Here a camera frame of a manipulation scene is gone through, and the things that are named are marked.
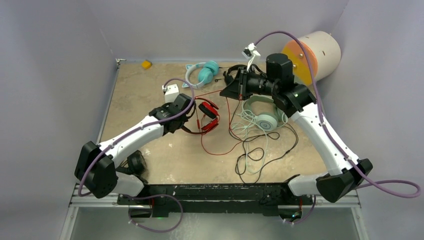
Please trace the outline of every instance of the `tabletop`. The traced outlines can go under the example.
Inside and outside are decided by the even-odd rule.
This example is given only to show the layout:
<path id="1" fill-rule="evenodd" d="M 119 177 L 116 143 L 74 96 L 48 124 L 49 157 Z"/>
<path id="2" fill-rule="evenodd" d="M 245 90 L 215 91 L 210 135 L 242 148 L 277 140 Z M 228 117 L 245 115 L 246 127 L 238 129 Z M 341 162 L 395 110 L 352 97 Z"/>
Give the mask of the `tabletop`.
<path id="1" fill-rule="evenodd" d="M 220 67 L 230 67 L 236 62 L 223 62 Z M 184 78 L 186 63 L 154 63 L 149 69 L 144 69 L 139 63 L 125 63 L 120 65 L 117 81 L 113 90 L 110 107 L 104 124 L 101 141 L 109 140 L 128 128 L 139 123 L 149 112 L 164 103 L 164 95 L 161 86 L 171 78 Z M 221 79 L 226 68 L 221 68 L 215 79 Z M 197 81 L 200 70 L 195 70 L 190 81 Z M 170 84 L 178 84 L 181 93 L 190 96 L 188 88 L 182 88 L 182 82 L 173 81 Z M 203 88 L 195 90 L 196 96 L 221 90 L 225 82 L 221 79 L 212 81 Z M 239 101 L 219 96 L 219 93 L 211 93 L 203 96 L 214 102 L 218 107 L 220 115 L 219 125 L 204 136 L 192 135 L 177 130 L 165 136 L 149 142 L 142 146 L 142 152 L 147 166 L 147 171 L 142 175 L 150 184 L 212 184 L 212 183 L 241 183 L 239 175 L 236 174 L 236 162 L 238 157 L 244 153 L 242 144 L 229 135 L 229 116 L 233 115 Z M 253 111 L 258 114 L 270 112 L 272 107 L 269 103 L 255 102 L 252 104 Z M 233 123 L 242 121 L 235 116 Z M 288 122 L 298 135 L 298 143 L 285 157 L 275 160 L 263 168 L 259 183 L 283 182 L 296 174 L 309 175 L 323 173 L 325 165 L 315 150 L 308 137 L 291 120 Z M 192 131 L 197 130 L 196 118 L 190 119 L 185 124 Z M 287 127 L 279 127 L 279 139 L 268 138 L 268 147 L 264 163 L 281 157 L 295 143 L 295 135 Z M 254 130 L 249 136 L 260 135 L 264 132 Z M 248 144 L 248 149 L 265 148 L 264 136 Z M 252 158 L 262 155 L 260 150 L 251 154 Z M 248 159 L 247 166 L 251 172 L 261 168 L 262 161 Z M 245 157 L 239 160 L 239 169 L 243 172 L 246 166 Z M 259 173 L 246 172 L 242 175 L 246 183 L 258 179 Z"/>

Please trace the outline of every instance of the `wall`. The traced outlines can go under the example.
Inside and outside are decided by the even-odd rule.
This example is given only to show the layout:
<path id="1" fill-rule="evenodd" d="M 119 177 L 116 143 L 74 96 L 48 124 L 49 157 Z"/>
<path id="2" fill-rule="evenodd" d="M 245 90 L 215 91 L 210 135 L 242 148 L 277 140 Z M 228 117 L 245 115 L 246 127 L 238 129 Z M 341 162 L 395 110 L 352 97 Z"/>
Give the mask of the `wall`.
<path id="1" fill-rule="evenodd" d="M 153 61 L 241 60 L 249 43 L 270 31 L 303 36 L 330 32 L 348 0 L 87 0 L 119 58 Z M 267 56 L 287 37 L 260 45 Z"/>
<path id="2" fill-rule="evenodd" d="M 58 239 L 115 60 L 82 0 L 2 0 L 0 33 L 0 239 Z"/>
<path id="3" fill-rule="evenodd" d="M 332 32 L 342 58 L 321 81 L 325 110 L 348 146 L 372 161 L 374 180 L 424 186 L 423 11 L 420 0 L 350 0 Z M 359 195 L 370 239 L 423 238 L 423 196 L 403 199 L 374 187 Z"/>

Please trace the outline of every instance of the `yellow block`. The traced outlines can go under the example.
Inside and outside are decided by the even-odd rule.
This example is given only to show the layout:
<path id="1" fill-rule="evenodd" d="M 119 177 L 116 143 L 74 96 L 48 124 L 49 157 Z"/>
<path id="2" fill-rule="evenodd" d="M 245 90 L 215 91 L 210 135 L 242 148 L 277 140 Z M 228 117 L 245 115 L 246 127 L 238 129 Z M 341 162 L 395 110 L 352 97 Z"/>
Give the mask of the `yellow block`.
<path id="1" fill-rule="evenodd" d="M 147 61 L 147 60 L 145 60 L 145 61 L 141 64 L 141 66 L 142 66 L 144 69 L 148 69 L 148 68 L 150 68 L 150 67 L 152 66 L 152 63 L 151 63 L 151 62 L 149 62 L 149 61 Z"/>

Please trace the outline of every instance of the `blue headphones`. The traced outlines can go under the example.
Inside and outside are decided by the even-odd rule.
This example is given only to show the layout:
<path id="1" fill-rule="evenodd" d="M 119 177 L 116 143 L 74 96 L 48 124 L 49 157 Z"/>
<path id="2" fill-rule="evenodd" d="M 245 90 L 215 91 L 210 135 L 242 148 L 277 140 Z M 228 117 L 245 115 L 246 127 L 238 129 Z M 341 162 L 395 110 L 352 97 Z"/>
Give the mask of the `blue headphones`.
<path id="1" fill-rule="evenodd" d="M 192 74 L 192 72 L 200 67 L 203 67 L 202 70 L 200 70 L 197 79 L 199 81 L 199 83 L 197 84 L 192 84 L 190 83 L 190 74 Z M 214 78 L 215 75 L 218 74 L 218 72 L 220 71 L 220 66 L 218 65 L 218 63 L 216 63 L 215 61 L 208 61 L 208 62 L 199 62 L 197 64 L 187 64 L 185 65 L 185 68 L 187 69 L 187 72 L 185 73 L 185 80 L 190 83 L 190 85 L 194 88 L 194 89 L 200 89 L 201 87 L 203 87 L 205 84 L 208 84 L 210 82 L 212 82 L 212 79 Z M 183 88 L 188 88 L 189 86 L 184 83 L 182 85 Z"/>

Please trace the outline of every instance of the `table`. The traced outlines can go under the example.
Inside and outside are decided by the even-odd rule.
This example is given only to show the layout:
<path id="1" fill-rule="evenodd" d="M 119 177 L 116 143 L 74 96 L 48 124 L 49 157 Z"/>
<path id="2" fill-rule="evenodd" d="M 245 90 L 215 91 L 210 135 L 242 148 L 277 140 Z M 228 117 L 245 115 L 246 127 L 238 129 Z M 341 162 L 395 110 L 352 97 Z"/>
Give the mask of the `table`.
<path id="1" fill-rule="evenodd" d="M 236 62 L 221 63 L 221 67 L 229 67 Z M 222 78 L 226 68 L 221 68 L 215 78 Z M 196 70 L 190 76 L 190 81 L 197 81 Z M 149 69 L 143 69 L 138 63 L 121 64 L 116 85 L 113 91 L 110 107 L 104 124 L 101 141 L 115 137 L 121 132 L 140 122 L 149 111 L 159 107 L 164 102 L 161 86 L 170 78 L 184 78 L 186 73 L 185 63 L 155 63 Z M 190 95 L 188 88 L 182 88 L 182 82 L 172 82 L 179 86 L 180 92 Z M 196 90 L 195 94 L 205 94 L 225 87 L 223 80 L 212 81 L 202 89 Z M 219 93 L 204 96 L 213 101 L 219 107 L 220 122 L 216 129 L 203 137 L 203 145 L 211 153 L 225 153 L 230 150 L 237 141 L 229 136 L 229 112 L 225 97 Z M 237 100 L 228 100 L 231 114 L 238 104 Z M 266 103 L 254 103 L 252 105 L 255 113 L 263 111 L 270 112 L 272 107 Z M 233 122 L 240 121 L 236 116 Z M 289 121 L 298 134 L 297 146 L 283 159 L 274 161 L 267 165 L 259 179 L 259 183 L 283 182 L 295 174 L 309 175 L 326 171 L 325 165 L 309 141 L 308 137 L 296 124 Z M 197 130 L 196 120 L 191 119 L 186 123 L 191 130 Z M 287 128 L 279 128 L 278 140 L 269 139 L 265 162 L 280 157 L 287 151 L 295 141 L 295 136 Z M 254 131 L 249 136 L 263 134 L 263 131 Z M 249 149 L 265 147 L 264 137 L 249 144 Z M 237 157 L 244 151 L 241 144 L 226 155 L 210 155 L 206 153 L 201 145 L 199 135 L 190 135 L 182 130 L 151 141 L 141 147 L 140 151 L 147 164 L 147 172 L 143 175 L 151 184 L 207 184 L 207 183 L 241 183 L 239 176 L 235 173 Z M 259 151 L 252 153 L 253 157 L 259 157 Z M 245 160 L 240 161 L 239 167 L 243 169 Z M 249 168 L 258 170 L 261 161 L 248 161 Z M 245 182 L 254 182 L 258 174 L 247 172 L 243 175 Z"/>

